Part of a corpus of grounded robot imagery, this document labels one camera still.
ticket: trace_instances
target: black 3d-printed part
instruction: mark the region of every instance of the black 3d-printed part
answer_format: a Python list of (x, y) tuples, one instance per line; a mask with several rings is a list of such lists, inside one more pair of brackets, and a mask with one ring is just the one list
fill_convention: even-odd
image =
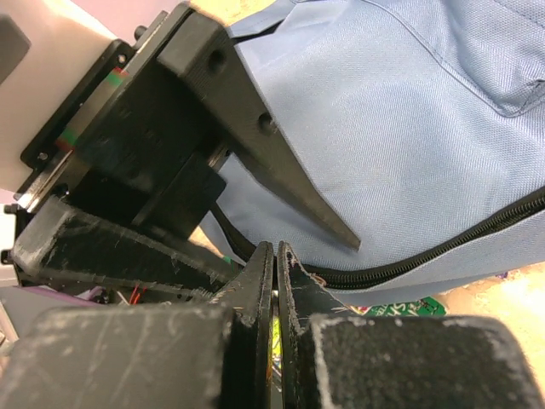
[(298, 348), (305, 408), (543, 409), (496, 320), (314, 315)]
[(116, 88), (95, 96), (98, 108), (84, 105), (69, 124), (78, 157), (151, 195), (171, 183), (210, 129), (204, 112), (156, 62), (189, 14), (185, 4), (174, 9), (119, 74)]
[(47, 313), (15, 346), (0, 407), (219, 408), (231, 327), (206, 304)]
[(217, 21), (192, 13), (158, 56), (225, 131), (252, 176), (345, 245), (359, 239), (319, 195), (275, 124), (232, 39)]
[(298, 347), (312, 314), (335, 317), (357, 317), (351, 309), (336, 300), (299, 262), (287, 243), (278, 246), (278, 312), (282, 337), (282, 394), (287, 408), (305, 407), (301, 403), (301, 357)]
[(26, 274), (207, 297), (236, 276), (202, 249), (173, 250), (51, 197), (15, 241)]
[[(104, 50), (104, 53), (89, 69), (76, 88), (60, 104), (48, 122), (40, 129), (34, 139), (20, 155), (20, 159), (27, 166), (40, 171), (44, 166), (40, 153), (46, 153), (48, 158), (53, 158), (57, 152), (55, 140), (60, 136), (66, 124), (77, 112), (82, 103), (95, 91), (100, 81), (114, 68), (123, 68), (132, 58), (135, 51), (122, 40), (114, 40)], [(26, 190), (26, 186), (32, 182), (35, 176), (21, 187), (20, 191)]]
[(242, 273), (211, 301), (236, 311), (228, 367), (237, 371), (226, 380), (226, 394), (240, 407), (264, 408), (270, 398), (273, 265), (273, 245), (260, 243)]
[(198, 154), (193, 154), (173, 181), (156, 192), (133, 220), (187, 239), (220, 196), (226, 183)]

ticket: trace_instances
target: red wire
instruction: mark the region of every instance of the red wire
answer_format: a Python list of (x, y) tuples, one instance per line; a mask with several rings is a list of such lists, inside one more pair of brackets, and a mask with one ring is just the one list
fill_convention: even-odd
[(146, 292), (146, 287), (142, 288), (142, 292), (136, 295), (136, 297), (133, 300), (132, 304), (137, 304), (138, 300), (140, 300), (141, 295), (144, 294), (145, 292)]
[(138, 291), (138, 285), (136, 285), (135, 289), (133, 290), (133, 293), (130, 295), (129, 304), (133, 303), (134, 298), (135, 298), (135, 294), (136, 294), (137, 291)]

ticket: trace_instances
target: fabric seam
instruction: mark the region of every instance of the fabric seam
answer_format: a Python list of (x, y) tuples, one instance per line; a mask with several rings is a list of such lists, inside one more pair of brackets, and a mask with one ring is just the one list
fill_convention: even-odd
[(539, 21), (537, 20), (534, 20), (532, 19), (529, 15), (526, 15), (524, 13), (520, 13), (518, 10), (516, 9), (512, 9), (511, 7), (507, 6), (507, 4), (503, 4), (500, 0), (492, 0), (494, 3), (497, 3), (499, 4), (500, 6), (504, 7), (505, 9), (515, 13), (515, 14), (518, 14), (520, 17), (522, 17), (523, 19), (526, 19), (534, 24), (536, 24), (537, 26), (540, 26), (541, 28), (545, 29), (545, 25), (543, 25), (542, 23), (540, 23)]
[[(297, 5), (297, 2), (295, 0), (290, 0), (290, 3), (292, 3), (294, 6)], [(259, 29), (259, 32), (264, 32), (267, 28), (269, 28), (270, 26), (273, 26), (274, 24), (277, 24), (278, 22), (284, 20), (286, 18), (286, 16), (284, 17), (280, 17), (278, 18), (277, 14), (275, 13), (275, 15), (270, 15), (270, 10), (269, 12), (267, 12), (267, 9), (269, 8), (273, 8), (274, 7), (274, 3), (271, 4), (270, 6), (268, 6), (267, 8), (264, 8), (262, 11), (258, 11), (257, 13), (254, 13), (254, 14), (250, 14), (248, 17), (244, 17), (242, 20), (239, 20), (239, 21), (235, 21), (233, 24), (231, 24), (231, 26), (235, 26), (237, 25), (238, 23), (242, 23), (244, 22), (245, 20), (249, 19), (250, 17), (254, 16), (254, 15), (257, 15), (257, 14), (265, 14), (264, 16), (261, 17), (260, 20), (254, 22), (252, 24), (252, 26), (258, 26), (262, 23), (264, 23), (265, 21), (267, 20), (274, 20), (274, 22), (272, 24), (270, 24), (268, 27), (265, 27), (264, 29)]]
[(531, 108), (539, 105), (541, 101), (535, 100), (531, 103), (528, 103), (531, 100), (531, 96), (534, 94), (534, 91), (531, 92), (531, 94), (526, 99), (525, 104), (518, 109), (517, 111), (513, 113), (507, 113), (504, 109), (502, 109), (498, 104), (496, 104), (490, 97), (488, 97), (485, 92), (471, 79), (466, 77), (465, 75), (461, 74), (457, 69), (455, 69), (449, 61), (447, 61), (444, 56), (442, 56), (436, 48), (434, 48), (431, 43), (424, 38), (420, 32), (406, 19), (401, 17), (398, 13), (395, 11), (389, 9), (386, 6), (383, 6), (381, 4), (375, 3), (372, 0), (362, 0), (363, 2), (366, 2), (368, 4), (374, 5), (378, 7), (379, 9), (384, 10), (386, 13), (390, 14), (394, 19), (399, 21), (399, 23), (404, 26), (407, 31), (418, 41), (424, 49), (433, 57), (434, 60), (436, 60), (439, 63), (439, 66), (441, 66), (451, 77), (453, 77), (458, 83), (460, 83), (463, 87), (465, 87), (469, 92), (471, 92), (473, 95), (475, 95), (477, 98), (482, 100), (486, 105), (494, 109), (499, 115), (505, 117), (505, 118), (515, 118), (519, 115), (529, 111)]
[[(308, 49), (314, 42), (316, 42), (318, 39), (322, 38), (329, 32), (331, 32), (331, 27), (346, 13), (346, 10), (343, 10), (339, 15), (337, 15), (336, 19), (329, 23), (327, 27), (323, 29), (323, 31), (313, 35), (312, 38), (308, 39), (304, 44), (299, 44), (296, 49), (292, 49), (290, 54), (294, 54), (296, 51), (298, 53), (303, 53), (306, 49)], [(263, 64), (262, 66), (259, 66), (259, 71), (265, 71), (268, 67), (270, 67), (274, 63), (278, 63), (279, 61), (283, 60), (288, 53), (283, 53), (282, 55), (279, 55), (274, 60), (270, 60), (267, 64)]]
[[(530, 94), (528, 95), (528, 98), (526, 98), (526, 101), (525, 101), (524, 105), (517, 111), (517, 114), (524, 113), (526, 106), (531, 107), (531, 105), (532, 105), (532, 98), (533, 98), (536, 94), (538, 94), (538, 91), (542, 90), (544, 86), (545, 86), (545, 83), (538, 83), (538, 84), (536, 84), (536, 85), (534, 86), (534, 89), (530, 92)], [(542, 95), (542, 96), (538, 96), (538, 97), (533, 101), (533, 103), (535, 104), (535, 103), (539, 102), (540, 99), (541, 99), (542, 97), (543, 97), (543, 95)]]

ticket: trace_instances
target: black screw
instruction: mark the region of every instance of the black screw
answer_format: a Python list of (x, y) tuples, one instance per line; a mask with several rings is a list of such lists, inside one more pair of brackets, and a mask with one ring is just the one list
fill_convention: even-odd
[(19, 209), (19, 206), (17, 204), (5, 204), (3, 206), (3, 212), (6, 215), (16, 215), (18, 209)]
[(144, 33), (147, 31), (146, 26), (137, 26), (135, 30), (135, 40), (140, 40), (140, 37), (144, 35)]
[(0, 252), (0, 263), (3, 264), (4, 266), (14, 263), (13, 259), (11, 258), (10, 250), (2, 250)]

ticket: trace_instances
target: green stripe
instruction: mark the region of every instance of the green stripe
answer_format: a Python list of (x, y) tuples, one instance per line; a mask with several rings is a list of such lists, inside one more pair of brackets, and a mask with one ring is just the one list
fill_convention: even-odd
[(79, 135), (76, 133), (76, 131), (71, 130), (70, 128), (65, 128), (65, 130), (62, 131), (62, 134), (60, 134), (59, 138), (69, 145), (74, 146), (78, 136)]
[(112, 84), (118, 87), (123, 82), (123, 77), (117, 75), (114, 71), (110, 72), (108, 76), (106, 77), (106, 80)]

